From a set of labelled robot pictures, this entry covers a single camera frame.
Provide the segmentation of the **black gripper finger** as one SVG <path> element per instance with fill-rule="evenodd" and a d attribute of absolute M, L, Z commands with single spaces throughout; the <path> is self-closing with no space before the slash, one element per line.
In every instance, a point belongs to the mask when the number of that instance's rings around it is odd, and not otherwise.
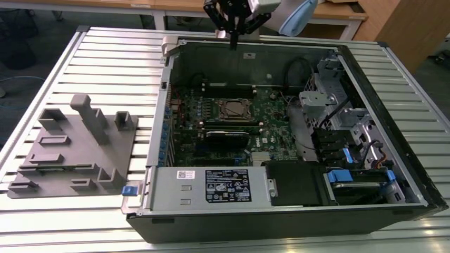
<path fill-rule="evenodd" d="M 235 15 L 233 1 L 206 0 L 203 10 L 218 30 L 230 34 L 230 49 L 235 50 Z"/>
<path fill-rule="evenodd" d="M 237 49 L 239 36 L 250 35 L 271 18 L 271 13 L 259 14 L 255 18 L 246 21 L 245 17 L 238 17 L 234 29 L 234 49 Z"/>

